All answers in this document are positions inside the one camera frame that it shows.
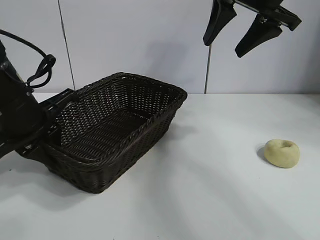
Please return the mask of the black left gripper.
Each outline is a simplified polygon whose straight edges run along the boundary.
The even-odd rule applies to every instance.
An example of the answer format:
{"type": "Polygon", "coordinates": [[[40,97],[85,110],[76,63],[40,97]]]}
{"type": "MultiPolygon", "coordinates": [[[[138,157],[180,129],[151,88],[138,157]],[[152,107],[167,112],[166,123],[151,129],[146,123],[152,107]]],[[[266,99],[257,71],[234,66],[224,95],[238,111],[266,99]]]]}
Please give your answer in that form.
{"type": "Polygon", "coordinates": [[[67,88],[42,102],[22,82],[10,64],[0,65],[0,156],[17,151],[26,159],[50,161],[45,145],[62,144],[62,127],[58,118],[72,101],[67,88]]]}

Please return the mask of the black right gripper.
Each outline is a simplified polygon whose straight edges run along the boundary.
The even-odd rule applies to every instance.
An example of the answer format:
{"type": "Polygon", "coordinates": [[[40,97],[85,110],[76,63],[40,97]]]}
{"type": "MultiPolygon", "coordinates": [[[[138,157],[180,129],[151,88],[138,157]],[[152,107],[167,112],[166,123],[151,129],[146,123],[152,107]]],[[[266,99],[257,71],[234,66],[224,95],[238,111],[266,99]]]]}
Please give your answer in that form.
{"type": "Polygon", "coordinates": [[[237,3],[257,13],[247,33],[235,47],[241,58],[260,44],[278,37],[281,25],[294,31],[302,20],[293,12],[282,7],[282,0],[213,0],[210,18],[203,36],[205,46],[210,46],[220,31],[234,18],[237,3]]]}

